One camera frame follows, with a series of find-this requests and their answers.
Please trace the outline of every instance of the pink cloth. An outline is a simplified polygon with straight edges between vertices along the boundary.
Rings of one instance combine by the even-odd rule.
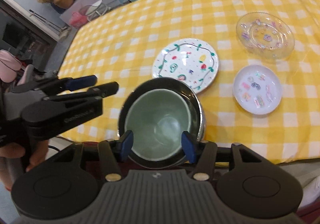
[[[17,71],[21,69],[21,62],[10,52],[0,50],[0,79],[9,83],[17,76]]]

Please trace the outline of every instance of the human hand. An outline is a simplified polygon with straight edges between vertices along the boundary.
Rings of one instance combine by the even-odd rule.
[[[28,165],[26,171],[30,171],[35,166],[39,165],[45,160],[45,156],[48,151],[48,140],[40,141],[37,143],[37,147],[33,154],[30,157],[30,165]],[[0,157],[5,158],[20,158],[25,154],[25,149],[16,144],[10,143],[6,146],[0,147]],[[0,158],[0,180],[4,183],[7,190],[11,190],[12,180],[10,179],[10,175],[8,169],[3,160]]]

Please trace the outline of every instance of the table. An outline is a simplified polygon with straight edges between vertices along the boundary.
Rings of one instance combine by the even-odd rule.
[[[269,12],[294,33],[286,60],[249,54],[236,38],[238,19]],[[125,98],[151,78],[156,55],[181,38],[208,42],[220,59],[213,84],[198,94],[207,120],[207,140],[229,147],[240,142],[273,163],[320,157],[320,0],[139,0],[82,27],[59,77],[95,74],[98,84],[117,81],[119,92],[104,99],[104,114],[63,134],[74,141],[116,137]],[[283,85],[280,106],[265,117],[244,111],[232,96],[236,73],[249,64],[273,70]]]

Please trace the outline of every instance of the painted plate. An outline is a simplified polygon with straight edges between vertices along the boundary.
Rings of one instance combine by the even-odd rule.
[[[261,65],[242,68],[233,82],[233,95],[243,109],[265,115],[279,105],[282,86],[272,70]]]
[[[294,49],[289,26],[269,13],[251,12],[242,16],[236,33],[244,47],[266,59],[285,58]]]
[[[186,83],[195,93],[213,82],[219,68],[215,50],[198,39],[182,39],[165,47],[156,57],[153,77],[172,77]]]

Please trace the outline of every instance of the small white dish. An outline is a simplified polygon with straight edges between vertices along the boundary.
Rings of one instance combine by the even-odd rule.
[[[279,105],[282,86],[272,70],[261,65],[249,65],[237,73],[233,81],[233,95],[243,109],[255,115],[266,115]]]
[[[208,43],[181,39],[159,53],[153,63],[152,76],[176,78],[199,93],[213,82],[218,69],[217,53]]]

